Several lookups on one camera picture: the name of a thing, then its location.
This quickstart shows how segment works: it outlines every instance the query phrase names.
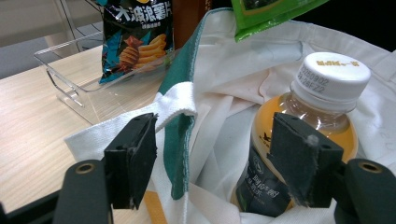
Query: bottle label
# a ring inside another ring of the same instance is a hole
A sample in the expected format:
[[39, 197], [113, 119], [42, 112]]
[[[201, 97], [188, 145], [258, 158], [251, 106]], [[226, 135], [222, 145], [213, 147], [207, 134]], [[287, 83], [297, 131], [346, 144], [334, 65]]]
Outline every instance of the bottle label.
[[247, 174], [236, 189], [236, 198], [243, 211], [270, 217], [284, 213], [290, 203], [288, 187], [265, 165], [252, 142]]

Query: white fabric bag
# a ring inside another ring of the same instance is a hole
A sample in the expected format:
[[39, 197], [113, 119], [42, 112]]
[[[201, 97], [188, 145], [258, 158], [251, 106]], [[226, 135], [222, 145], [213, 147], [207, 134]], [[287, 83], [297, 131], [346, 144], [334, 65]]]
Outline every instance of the white fabric bag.
[[330, 208], [294, 207], [279, 217], [240, 213], [230, 203], [248, 160], [258, 106], [289, 91], [302, 59], [315, 51], [365, 63], [372, 78], [349, 116], [358, 157], [396, 173], [396, 51], [354, 36], [288, 21], [235, 43], [229, 9], [210, 11], [174, 60], [154, 102], [65, 139], [77, 161], [103, 157], [122, 127], [153, 112], [158, 158], [148, 190], [158, 193], [167, 223], [334, 223]]

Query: chip bag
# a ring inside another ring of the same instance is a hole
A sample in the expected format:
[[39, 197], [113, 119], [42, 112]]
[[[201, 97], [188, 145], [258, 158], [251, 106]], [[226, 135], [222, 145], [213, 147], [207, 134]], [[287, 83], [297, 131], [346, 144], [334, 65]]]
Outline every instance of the chip bag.
[[103, 75], [106, 83], [174, 50], [171, 0], [92, 0], [103, 8]]
[[235, 41], [279, 25], [329, 0], [232, 0]]

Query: white bottle cap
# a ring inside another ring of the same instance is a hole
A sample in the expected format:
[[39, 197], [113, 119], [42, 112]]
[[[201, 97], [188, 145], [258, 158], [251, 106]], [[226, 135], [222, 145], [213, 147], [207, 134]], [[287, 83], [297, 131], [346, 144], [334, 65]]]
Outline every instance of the white bottle cap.
[[305, 57], [291, 89], [313, 107], [348, 112], [355, 108], [370, 76], [370, 69], [356, 59], [316, 52]]

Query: plastic bottle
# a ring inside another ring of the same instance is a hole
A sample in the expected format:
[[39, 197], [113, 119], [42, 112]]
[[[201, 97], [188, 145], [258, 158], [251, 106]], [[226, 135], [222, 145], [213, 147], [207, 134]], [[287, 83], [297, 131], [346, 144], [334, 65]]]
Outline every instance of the plastic bottle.
[[253, 121], [247, 173], [234, 190], [232, 202], [244, 212], [277, 217], [293, 207], [281, 174], [266, 159], [273, 115], [297, 116], [344, 149], [343, 161], [356, 156], [358, 137], [347, 112], [353, 110], [371, 76], [361, 62], [344, 55], [308, 55], [290, 85], [290, 92], [260, 107]]

